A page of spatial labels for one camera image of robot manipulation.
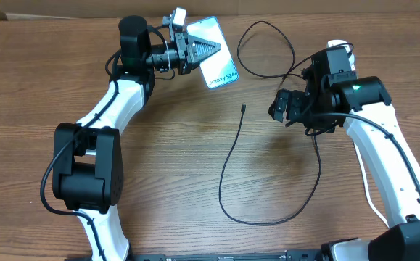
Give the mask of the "blue-framed smartphone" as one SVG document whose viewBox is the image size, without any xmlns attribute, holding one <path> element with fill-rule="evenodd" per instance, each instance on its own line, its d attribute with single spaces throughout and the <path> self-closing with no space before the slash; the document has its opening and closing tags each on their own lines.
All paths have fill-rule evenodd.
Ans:
<svg viewBox="0 0 420 261">
<path fill-rule="evenodd" d="M 209 89 L 219 88 L 239 79 L 223 31 L 216 17 L 208 17 L 187 25 L 187 32 L 207 41 L 216 42 L 221 49 L 200 63 L 203 78 Z"/>
</svg>

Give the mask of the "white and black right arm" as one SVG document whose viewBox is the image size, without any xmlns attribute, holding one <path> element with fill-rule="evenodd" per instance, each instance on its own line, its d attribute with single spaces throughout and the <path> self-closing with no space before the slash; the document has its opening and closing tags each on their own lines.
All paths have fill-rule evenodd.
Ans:
<svg viewBox="0 0 420 261">
<path fill-rule="evenodd" d="M 358 78 L 353 46 L 316 52 L 302 71 L 304 91 L 277 92 L 269 115 L 328 133 L 343 127 L 360 151 L 384 204 L 388 229 L 372 240 L 321 246 L 317 260 L 420 260 L 420 166 L 398 125 L 392 99 L 376 76 Z"/>
</svg>

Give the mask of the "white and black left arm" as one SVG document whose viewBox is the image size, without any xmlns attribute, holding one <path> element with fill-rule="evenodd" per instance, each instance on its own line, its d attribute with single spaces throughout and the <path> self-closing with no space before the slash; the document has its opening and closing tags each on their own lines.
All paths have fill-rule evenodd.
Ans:
<svg viewBox="0 0 420 261">
<path fill-rule="evenodd" d="M 131 258 L 117 207 L 124 181 L 120 136 L 152 95 L 155 72 L 185 75 L 200 68 L 208 73 L 226 48 L 214 17 L 184 25 L 173 13 L 162 26 L 170 38 L 153 45 L 150 36 L 161 37 L 159 28 L 140 16 L 124 17 L 118 24 L 120 49 L 105 64 L 107 93 L 85 117 L 60 123 L 54 132 L 54 156 L 41 180 L 41 203 L 56 215 L 81 220 L 92 247 L 90 260 Z"/>
</svg>

